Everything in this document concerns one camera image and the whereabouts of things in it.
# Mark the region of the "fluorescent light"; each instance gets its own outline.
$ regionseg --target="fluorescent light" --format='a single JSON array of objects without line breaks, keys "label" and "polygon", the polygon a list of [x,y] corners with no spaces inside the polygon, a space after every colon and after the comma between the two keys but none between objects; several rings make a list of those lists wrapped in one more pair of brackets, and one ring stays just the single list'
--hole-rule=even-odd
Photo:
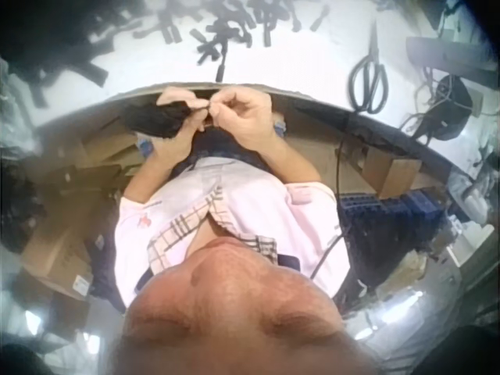
[{"label": "fluorescent light", "polygon": [[84,333],[84,340],[87,342],[87,350],[89,353],[99,353],[99,349],[101,348],[101,338],[99,336]]},{"label": "fluorescent light", "polygon": [[26,317],[26,325],[28,326],[28,330],[32,335],[36,336],[41,325],[41,317],[38,315],[34,315],[31,311],[24,312],[24,315]]},{"label": "fluorescent light", "polygon": [[371,336],[373,333],[373,330],[371,328],[365,328],[361,332],[358,332],[356,336],[354,336],[355,340],[362,340],[363,338],[367,338]]},{"label": "fluorescent light", "polygon": [[421,291],[418,291],[403,303],[400,303],[399,305],[396,305],[395,307],[387,311],[382,316],[382,320],[386,324],[394,323],[397,322],[398,320],[401,320],[406,316],[406,314],[409,311],[409,308],[415,305],[416,302],[419,300],[419,298],[422,296],[423,293]]}]

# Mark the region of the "scissors blade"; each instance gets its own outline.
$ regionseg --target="scissors blade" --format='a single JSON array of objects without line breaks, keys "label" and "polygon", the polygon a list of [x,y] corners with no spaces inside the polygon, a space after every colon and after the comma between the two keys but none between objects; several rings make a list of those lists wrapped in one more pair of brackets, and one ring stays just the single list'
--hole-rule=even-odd
[{"label": "scissors blade", "polygon": [[378,63],[378,35],[377,35],[377,22],[373,21],[372,30],[370,35],[370,56]]}]

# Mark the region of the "forearm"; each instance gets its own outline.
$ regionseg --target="forearm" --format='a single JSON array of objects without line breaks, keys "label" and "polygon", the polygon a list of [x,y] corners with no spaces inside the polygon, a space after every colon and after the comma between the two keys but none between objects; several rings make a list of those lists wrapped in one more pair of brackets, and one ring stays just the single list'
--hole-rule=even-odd
[{"label": "forearm", "polygon": [[153,152],[132,178],[123,196],[132,202],[146,203],[169,178],[175,164],[160,159]]},{"label": "forearm", "polygon": [[259,154],[284,184],[321,182],[314,165],[278,136]]}]

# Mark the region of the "person's right hand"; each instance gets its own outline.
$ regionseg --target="person's right hand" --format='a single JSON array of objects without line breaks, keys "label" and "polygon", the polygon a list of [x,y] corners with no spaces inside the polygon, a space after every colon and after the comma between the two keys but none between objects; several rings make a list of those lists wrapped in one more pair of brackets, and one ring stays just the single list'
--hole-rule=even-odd
[{"label": "person's right hand", "polygon": [[271,97],[248,87],[225,87],[210,99],[214,125],[248,150],[261,152],[275,140]]}]

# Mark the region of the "white tabletop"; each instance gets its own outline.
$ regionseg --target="white tabletop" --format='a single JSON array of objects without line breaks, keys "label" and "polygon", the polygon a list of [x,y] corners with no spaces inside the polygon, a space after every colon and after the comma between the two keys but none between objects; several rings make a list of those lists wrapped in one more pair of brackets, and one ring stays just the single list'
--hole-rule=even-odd
[{"label": "white tabletop", "polygon": [[[151,9],[157,9],[162,2],[149,0],[147,3]],[[416,112],[414,93],[423,80],[420,70],[408,60],[405,41],[412,36],[436,36],[422,16],[418,27],[411,27],[398,12],[378,12],[369,0],[337,0],[332,3],[330,15],[320,29],[313,33],[309,26],[323,5],[296,2],[295,6],[302,22],[300,32],[291,31],[291,21],[278,21],[276,30],[271,33],[271,48],[263,46],[262,25],[250,30],[253,36],[251,48],[230,42],[224,84],[262,84],[352,110],[347,96],[348,76],[354,65],[367,55],[370,27],[376,20],[380,62],[385,65],[390,92],[382,112],[367,116],[398,128],[408,115]],[[220,61],[207,59],[203,65],[197,66],[200,55],[196,47],[199,43],[189,35],[192,28],[205,34],[205,26],[215,20],[207,12],[202,14],[204,19],[200,23],[189,17],[175,20],[183,38],[180,44],[166,45],[160,31],[144,39],[134,39],[132,31],[120,32],[114,37],[115,52],[91,61],[109,71],[104,87],[74,72],[64,71],[53,86],[43,89],[48,103],[46,109],[35,108],[28,86],[14,79],[34,125],[43,126],[51,120],[137,89],[171,83],[214,83]],[[156,24],[157,18],[147,16],[142,21],[142,28],[147,29]],[[89,38],[91,41],[99,39],[95,35]],[[484,93],[485,112],[494,112],[498,108],[498,92],[468,81],[465,83]],[[424,103],[428,98],[424,90],[419,102]],[[424,104],[419,104],[419,111],[425,109]],[[471,117],[457,138],[450,141],[433,139],[429,147],[475,177],[478,170],[473,164],[480,158],[478,148],[481,142],[485,142],[491,128],[495,128],[496,120],[486,116]]]}]

